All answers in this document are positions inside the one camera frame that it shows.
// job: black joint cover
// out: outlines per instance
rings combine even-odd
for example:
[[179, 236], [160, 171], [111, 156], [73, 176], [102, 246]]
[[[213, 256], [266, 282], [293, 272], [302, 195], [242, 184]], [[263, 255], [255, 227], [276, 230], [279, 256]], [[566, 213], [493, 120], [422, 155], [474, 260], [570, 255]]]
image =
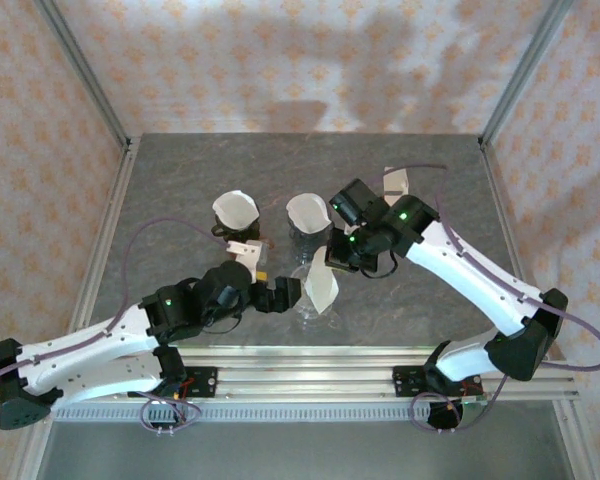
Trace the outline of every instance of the black joint cover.
[[460, 389], [463, 388], [463, 383], [470, 382], [471, 384], [474, 384], [472, 380], [473, 376], [467, 377], [460, 382], [453, 382], [443, 375], [442, 372], [438, 370], [438, 367], [436, 367], [440, 354], [450, 343], [451, 340], [442, 342], [436, 347], [433, 353], [431, 353], [423, 367], [425, 378], [430, 392], [440, 393], [447, 397], [462, 396], [463, 392]]
[[[559, 310], [567, 308], [564, 293], [552, 288], [542, 295], [543, 303]], [[510, 337], [497, 335], [485, 345], [489, 359], [498, 370], [514, 380], [531, 380], [549, 347], [560, 333], [562, 317], [538, 309], [532, 318], [525, 318], [525, 328]]]
[[158, 358], [162, 371], [162, 383], [155, 389], [154, 394], [161, 397], [171, 397], [178, 391], [182, 382], [187, 379], [187, 372], [182, 363], [182, 357], [176, 347], [161, 345], [153, 351]]
[[184, 284], [168, 285], [142, 299], [151, 327], [147, 335], [153, 335], [160, 345], [200, 334], [204, 325], [200, 319], [200, 307], [191, 289]]
[[360, 225], [382, 217], [389, 205], [359, 178], [340, 190], [329, 203], [347, 225]]
[[359, 269], [371, 273], [378, 271], [378, 255], [356, 252], [349, 241], [349, 236], [345, 235], [344, 230], [340, 228], [331, 229], [324, 263], [327, 267], [345, 272], [357, 272]]
[[[16, 362], [21, 344], [13, 338], [0, 342], [0, 369]], [[0, 429], [15, 430], [32, 425], [51, 411], [51, 405], [62, 392], [56, 388], [44, 395], [35, 396], [26, 392], [24, 379], [20, 379], [18, 370], [0, 377]]]

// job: wire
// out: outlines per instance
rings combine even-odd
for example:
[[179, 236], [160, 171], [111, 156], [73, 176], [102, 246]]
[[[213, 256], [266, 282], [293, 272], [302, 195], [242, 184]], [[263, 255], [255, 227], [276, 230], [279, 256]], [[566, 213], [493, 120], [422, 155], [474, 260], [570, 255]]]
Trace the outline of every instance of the wire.
[[387, 273], [384, 273], [384, 274], [378, 275], [378, 276], [373, 276], [373, 275], [369, 275], [362, 268], [360, 269], [360, 273], [362, 273], [362, 275], [365, 276], [366, 278], [370, 278], [371, 280], [378, 280], [380, 278], [390, 277], [398, 269], [398, 260], [396, 260], [396, 255], [393, 253], [393, 250], [389, 250], [389, 256], [391, 257], [391, 260], [393, 260], [393, 267], [391, 267], [391, 270], [389, 270]]
[[76, 343], [75, 345], [72, 345], [70, 347], [60, 348], [58, 350], [53, 350], [51, 352], [47, 352], [42, 355], [34, 355], [32, 358], [28, 358], [28, 359], [21, 360], [16, 363], [12, 363], [11, 365], [7, 365], [6, 367], [0, 369], [0, 377], [9, 372], [17, 370], [19, 368], [25, 367], [27, 365], [31, 365], [32, 363], [38, 363], [43, 360], [55, 358], [60, 355], [65, 355], [67, 353], [72, 353], [72, 352], [75, 352], [82, 348], [88, 347], [90, 345], [93, 345], [95, 342], [97, 342], [101, 338], [105, 337], [108, 333], [110, 333], [116, 327], [116, 325], [118, 323], [120, 323], [120, 320], [122, 319], [122, 316], [124, 315], [124, 312], [128, 308], [129, 284], [127, 281], [127, 269], [128, 269], [128, 260], [129, 260], [129, 254], [131, 252], [131, 247], [133, 246], [134, 242], [136, 241], [136, 239], [138, 238], [138, 235], [140, 235], [140, 233], [142, 233], [147, 228], [149, 228], [153, 225], [156, 225], [158, 223], [162, 223], [162, 222], [179, 223], [181, 225], [191, 228], [192, 230], [195, 230], [199, 234], [207, 237], [209, 240], [211, 240], [214, 243], [217, 243], [218, 245], [220, 245], [222, 247], [226, 247], [226, 245], [227, 245], [223, 240], [220, 240], [220, 239], [214, 237], [210, 233], [207, 233], [204, 229], [200, 228], [198, 225], [191, 223], [187, 220], [182, 220], [182, 219], [176, 218], [176, 217], [158, 217], [158, 218], [153, 218], [151, 220], [148, 220], [147, 222], [141, 224], [136, 229], [136, 231], [131, 235], [131, 239], [129, 240], [129, 242], [127, 243], [127, 245], [125, 246], [125, 248], [123, 250], [122, 265], [120, 268], [121, 280], [122, 280], [122, 293], [123, 293], [122, 302], [121, 302], [120, 308], [116, 312], [113, 319], [107, 324], [107, 326], [102, 331], [95, 334], [94, 336], [92, 336], [86, 340], [83, 340], [82, 342]]
[[413, 399], [409, 403], [409, 407], [407, 409], [407, 412], [409, 413], [409, 421], [418, 430], [421, 430], [421, 431], [427, 432], [427, 433], [437, 433], [437, 434], [441, 434], [441, 433], [454, 433], [454, 432], [459, 432], [459, 431], [461, 432], [461, 431], [468, 430], [469, 428], [475, 427], [491, 411], [491, 409], [493, 408], [493, 405], [496, 402], [496, 399], [500, 396], [500, 392], [502, 392], [502, 387], [504, 387], [504, 384], [505, 384], [505, 382], [507, 381], [508, 378], [509, 377], [507, 375], [505, 375], [505, 376], [502, 377], [502, 380], [500, 380], [500, 384], [498, 385], [498, 388], [496, 388], [496, 391], [493, 392], [493, 396], [491, 397], [491, 399], [487, 403], [487, 406], [484, 407], [484, 409], [478, 414], [478, 416], [469, 425], [458, 426], [456, 428], [451, 428], [449, 430], [442, 430], [442, 429], [425, 427], [424, 425], [422, 425], [421, 423], [419, 423], [418, 421], [416, 421], [416, 419], [415, 419], [415, 410], [414, 410], [416, 402], [419, 399], [423, 398], [423, 397], [434, 396], [434, 397], [438, 397], [438, 398], [444, 399], [444, 401], [448, 405], [451, 405], [452, 410], [456, 413], [456, 418], [458, 419], [458, 423], [460, 423], [460, 415], [458, 414], [458, 410], [456, 409], [456, 406], [453, 404], [453, 402], [449, 399], [449, 397], [447, 397], [446, 395], [442, 395], [440, 393], [434, 393], [434, 392], [419, 393], [418, 395], [416, 395], [415, 397], [413, 397]]
[[187, 399], [187, 392], [189, 391], [189, 385], [191, 385], [195, 381], [196, 381], [195, 378], [188, 378], [186, 382], [184, 382], [182, 385], [180, 385], [180, 388], [182, 388], [182, 398], [184, 398], [185, 400]]
[[233, 332], [236, 328], [238, 328], [238, 325], [240, 325], [240, 322], [242, 322], [242, 315], [240, 315], [238, 317], [238, 321], [235, 323], [235, 325], [233, 327], [231, 327], [229, 330], [224, 330], [222, 332], [210, 332], [209, 330], [202, 330], [204, 333], [208, 333], [209, 335], [225, 335], [229, 332]]
[[464, 388], [464, 394], [462, 395], [463, 397], [466, 397], [469, 395], [470, 388], [473, 388], [474, 390], [476, 390], [479, 395], [482, 395], [484, 393], [484, 390], [482, 388], [478, 387], [477, 385], [474, 385], [473, 383], [467, 383], [467, 382], [463, 381], [462, 386]]
[[[198, 407], [197, 405], [194, 405], [193, 403], [187, 402], [186, 400], [179, 400], [179, 399], [175, 399], [175, 398], [163, 398], [163, 397], [158, 397], [157, 395], [153, 395], [152, 393], [146, 393], [146, 392], [136, 392], [136, 393], [138, 395], [141, 395], [141, 396], [149, 399], [147, 401], [147, 403], [145, 403], [140, 408], [140, 424], [145, 428], [145, 430], [149, 430], [150, 432], [156, 432], [158, 435], [160, 435], [162, 432], [164, 432], [165, 429], [163, 427], [154, 427], [145, 418], [147, 409], [154, 402], [164, 403], [166, 405], [169, 405], [171, 407], [171, 409], [175, 411], [178, 422], [176, 423], [175, 426], [169, 425], [169, 427], [166, 429], [166, 431], [169, 432], [169, 434], [171, 434], [171, 435], [173, 435], [174, 433], [176, 433], [179, 430], [182, 430], [184, 428], [187, 428], [187, 427], [193, 425], [200, 419], [200, 415], [202, 415], [202, 410], [200, 409], [200, 407]], [[180, 412], [177, 409], [177, 405], [184, 406], [185, 408], [190, 408], [190, 409], [194, 410], [195, 415], [193, 415], [191, 418], [187, 419], [184, 411]]]

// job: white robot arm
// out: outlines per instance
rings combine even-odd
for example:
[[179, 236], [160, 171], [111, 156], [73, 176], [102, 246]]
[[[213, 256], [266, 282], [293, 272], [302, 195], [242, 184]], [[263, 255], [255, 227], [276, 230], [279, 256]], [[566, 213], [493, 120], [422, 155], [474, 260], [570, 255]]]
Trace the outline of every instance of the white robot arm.
[[[564, 310], [567, 298], [560, 291], [543, 294], [513, 277], [445, 229], [438, 212], [414, 196], [403, 195], [389, 206], [356, 179], [329, 203], [348, 225], [359, 228], [350, 235], [332, 231], [325, 264], [348, 271], [375, 271], [377, 255], [391, 251], [440, 277], [493, 323], [494, 328], [481, 335], [438, 346], [424, 366], [430, 390], [452, 395], [464, 379], [498, 370], [517, 380], [531, 379], [562, 319], [525, 300]], [[467, 254], [490, 276], [474, 267]]]
[[0, 376], [0, 428], [21, 428], [71, 403], [118, 392], [175, 393], [186, 371], [171, 343], [224, 318], [239, 319], [249, 306], [284, 312], [300, 298], [298, 279], [278, 277], [270, 290], [256, 278], [261, 248], [229, 242], [235, 260], [201, 279], [159, 288], [120, 318], [37, 344], [1, 341], [0, 369], [20, 366]]

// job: table surface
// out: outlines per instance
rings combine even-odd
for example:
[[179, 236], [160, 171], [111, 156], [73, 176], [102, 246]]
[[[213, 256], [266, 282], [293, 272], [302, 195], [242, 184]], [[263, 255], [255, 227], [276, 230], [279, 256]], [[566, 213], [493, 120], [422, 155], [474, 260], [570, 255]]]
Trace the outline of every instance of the table surface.
[[[149, 134], [141, 139], [124, 204], [95, 303], [92, 322], [112, 317], [122, 299], [122, 251], [132, 233], [155, 217], [179, 217], [209, 231], [211, 204], [240, 189], [255, 199], [261, 233], [275, 242], [266, 270], [270, 278], [297, 267], [285, 206], [312, 192], [328, 201], [353, 178], [378, 178], [385, 166], [443, 163], [450, 168], [445, 211], [454, 229], [508, 271], [509, 253], [476, 137], [381, 134]], [[443, 178], [439, 170], [410, 169], [410, 193], [434, 206]], [[373, 185], [378, 193], [382, 184]], [[342, 220], [334, 215], [336, 226]], [[139, 302], [226, 260], [204, 236], [176, 223], [144, 231], [128, 267], [130, 298]], [[387, 258], [380, 269], [389, 266]], [[303, 328], [295, 310], [261, 314], [249, 310], [226, 335], [202, 334], [186, 344], [210, 345], [403, 345], [435, 346], [485, 331], [485, 316], [445, 282], [407, 260], [383, 280], [337, 273], [340, 294], [318, 326]], [[230, 328], [227, 319], [213, 329]]]

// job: aluminum frame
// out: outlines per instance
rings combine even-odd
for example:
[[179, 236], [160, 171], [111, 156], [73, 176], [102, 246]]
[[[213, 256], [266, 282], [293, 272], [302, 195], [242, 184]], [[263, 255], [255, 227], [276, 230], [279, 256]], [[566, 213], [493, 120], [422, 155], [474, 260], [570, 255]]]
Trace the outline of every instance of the aluminum frame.
[[[138, 147], [139, 140], [133, 139], [113, 182], [70, 331], [87, 325], [91, 316]], [[486, 159], [485, 166], [492, 180]], [[494, 201], [502, 212], [497, 190], [494, 190]], [[505, 220], [501, 215], [513, 256], [515, 243]], [[431, 353], [429, 348], [401, 347], [182, 345], [179, 350], [186, 365], [219, 367], [216, 398], [200, 402], [209, 412], [207, 418], [203, 417], [206, 421], [285, 421], [287, 417], [280, 413], [282, 410], [287, 411], [290, 421], [321, 421], [321, 416], [329, 415], [330, 421], [406, 419], [406, 402], [395, 398], [391, 369], [394, 365], [422, 365]], [[483, 375], [485, 389], [493, 392], [499, 378], [495, 374]], [[575, 382], [569, 372], [541, 368], [531, 382], [507, 382], [500, 398], [503, 401], [553, 401], [575, 478], [600, 478], [600, 461], [592, 448]], [[94, 399], [62, 409], [55, 420], [135, 421], [143, 402], [116, 395]], [[416, 409], [417, 418], [425, 413], [426, 405]], [[45, 419], [24, 430], [8, 478], [36, 478], [52, 423], [52, 419]]]
[[109, 127], [111, 135], [113, 135], [121, 147], [126, 146], [128, 137], [124, 127], [100, 86], [98, 78], [93, 73], [89, 62], [87, 62], [82, 49], [78, 45], [78, 41], [73, 36], [69, 24], [62, 15], [55, 0], [34, 0], [34, 3], [37, 5], [40, 14], [49, 24], [51, 31], [56, 35], [58, 43], [62, 47], [69, 63], [76, 71], [85, 90], [89, 93], [107, 127]]
[[573, 0], [553, 0], [544, 17], [540, 21], [538, 30], [525, 50], [520, 63], [516, 67], [511, 80], [507, 84], [496, 108], [491, 114], [481, 136], [481, 143], [489, 143], [495, 139], [500, 127], [504, 124], [509, 113], [513, 110], [516, 101], [524, 90], [527, 81], [533, 75], [536, 65], [547, 51], [551, 40], [562, 25], [562, 21], [571, 8]]

